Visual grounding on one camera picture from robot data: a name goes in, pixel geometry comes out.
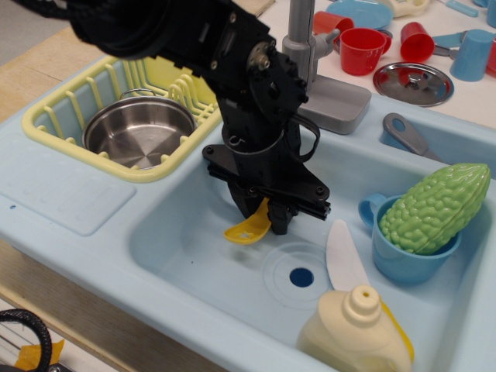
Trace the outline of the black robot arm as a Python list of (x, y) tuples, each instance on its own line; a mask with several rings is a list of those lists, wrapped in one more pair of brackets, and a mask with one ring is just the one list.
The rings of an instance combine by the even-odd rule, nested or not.
[(127, 60), (162, 57), (186, 67), (214, 92), (223, 119), (220, 145), (203, 149), (208, 171), (228, 184), (244, 216), (268, 204), (284, 235), (304, 212), (329, 214), (329, 189), (305, 166), (298, 113), (308, 101), (297, 64), (276, 48), (267, 26), (231, 1), (24, 1), (36, 14), (68, 21), (77, 37)]

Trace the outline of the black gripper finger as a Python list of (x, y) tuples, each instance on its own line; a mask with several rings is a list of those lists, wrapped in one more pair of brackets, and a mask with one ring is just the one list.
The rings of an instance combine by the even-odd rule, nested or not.
[(252, 191), (235, 181), (229, 181), (228, 188), (233, 201), (245, 218), (253, 215), (264, 199), (257, 191)]
[(298, 214), (298, 209), (293, 205), (286, 205), (279, 201), (269, 201), (269, 220), (271, 229), (276, 235), (285, 235), (288, 225)]

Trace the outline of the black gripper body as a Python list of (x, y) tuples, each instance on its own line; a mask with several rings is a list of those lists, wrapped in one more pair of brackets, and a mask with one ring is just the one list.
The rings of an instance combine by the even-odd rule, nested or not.
[(243, 152), (227, 137), (223, 144), (207, 145), (203, 157), (208, 172), (218, 179), (235, 181), (263, 198), (295, 206), (299, 212), (324, 220), (330, 212), (329, 188), (305, 167), (300, 154), (298, 129), (281, 132), (268, 147)]

